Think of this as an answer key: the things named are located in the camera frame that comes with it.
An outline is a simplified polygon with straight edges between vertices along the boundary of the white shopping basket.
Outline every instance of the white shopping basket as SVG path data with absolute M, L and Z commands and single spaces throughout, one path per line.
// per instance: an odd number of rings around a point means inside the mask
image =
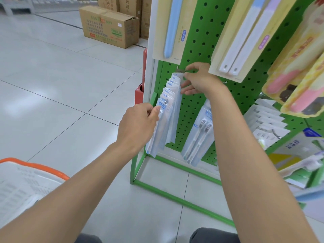
M 0 160 L 0 228 L 67 179 L 62 172 L 40 164 Z

